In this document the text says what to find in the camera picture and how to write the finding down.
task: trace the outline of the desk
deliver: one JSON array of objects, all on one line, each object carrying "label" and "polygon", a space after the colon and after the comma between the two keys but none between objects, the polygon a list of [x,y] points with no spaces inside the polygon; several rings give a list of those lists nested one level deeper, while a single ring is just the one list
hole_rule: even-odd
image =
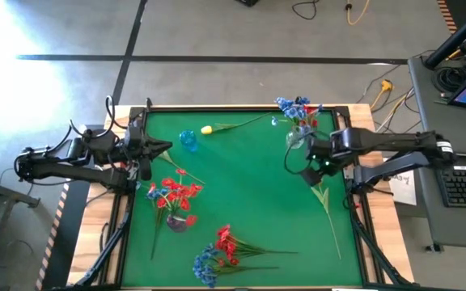
[{"label": "desk", "polygon": [[[439,91],[431,82],[433,71],[419,58],[408,65],[424,130],[435,130],[451,142],[456,154],[466,154],[466,108],[436,103]],[[421,168],[418,173],[434,243],[466,247],[466,209],[445,207],[435,171]]]}]

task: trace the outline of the flower stem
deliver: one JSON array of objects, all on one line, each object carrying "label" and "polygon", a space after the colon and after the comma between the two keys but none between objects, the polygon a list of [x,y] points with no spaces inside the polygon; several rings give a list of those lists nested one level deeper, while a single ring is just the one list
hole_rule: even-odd
[{"label": "flower stem", "polygon": [[327,216],[328,216],[328,221],[330,221],[330,228],[332,229],[333,239],[336,242],[337,254],[339,255],[339,259],[341,259],[341,251],[339,250],[339,244],[337,243],[336,231],[333,229],[332,218],[330,217],[329,213],[327,213]]}]

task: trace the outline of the yellow tulip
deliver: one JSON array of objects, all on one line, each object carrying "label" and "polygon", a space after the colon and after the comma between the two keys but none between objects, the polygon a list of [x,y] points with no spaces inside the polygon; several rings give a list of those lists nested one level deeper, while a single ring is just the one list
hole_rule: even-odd
[{"label": "yellow tulip", "polygon": [[211,126],[207,125],[201,129],[202,134],[211,134],[214,130],[211,128]]}]

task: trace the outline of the green table surface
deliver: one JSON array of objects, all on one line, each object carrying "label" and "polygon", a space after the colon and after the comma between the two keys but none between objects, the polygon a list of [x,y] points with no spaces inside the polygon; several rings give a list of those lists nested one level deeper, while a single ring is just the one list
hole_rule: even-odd
[{"label": "green table surface", "polygon": [[[226,224],[236,237],[270,250],[298,254],[258,255],[241,259],[245,266],[279,267],[272,270],[239,272],[220,276],[218,287],[256,286],[360,286],[354,233],[350,214],[343,208],[345,193],[341,174],[325,177],[323,189],[330,191],[330,214],[341,250],[339,259],[328,217],[299,175],[283,168],[286,134],[290,124],[271,125],[271,116],[245,126],[202,135],[200,129],[215,122],[239,124],[264,112],[153,112],[147,132],[172,141],[169,154],[179,166],[205,182],[190,202],[189,213],[197,223],[184,233],[174,233],[166,224],[160,230],[155,257],[150,259],[154,237],[154,210],[145,198],[150,182],[178,175],[175,167],[160,158],[152,162],[153,177],[143,182],[135,197],[123,276],[124,287],[205,287],[193,274],[196,255],[217,239],[217,230]],[[330,111],[318,116],[320,130],[334,130]],[[187,151],[179,142],[184,130],[197,135],[198,150]],[[292,150],[292,169],[306,166],[304,147]],[[184,177],[184,183],[196,182]]]}]

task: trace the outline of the blue glass vase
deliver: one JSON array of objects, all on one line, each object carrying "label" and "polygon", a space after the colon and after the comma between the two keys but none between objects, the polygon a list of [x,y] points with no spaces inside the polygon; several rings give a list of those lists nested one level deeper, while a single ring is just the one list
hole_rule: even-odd
[{"label": "blue glass vase", "polygon": [[192,130],[185,130],[179,135],[179,140],[181,141],[181,145],[186,150],[194,152],[197,150],[197,137]]}]

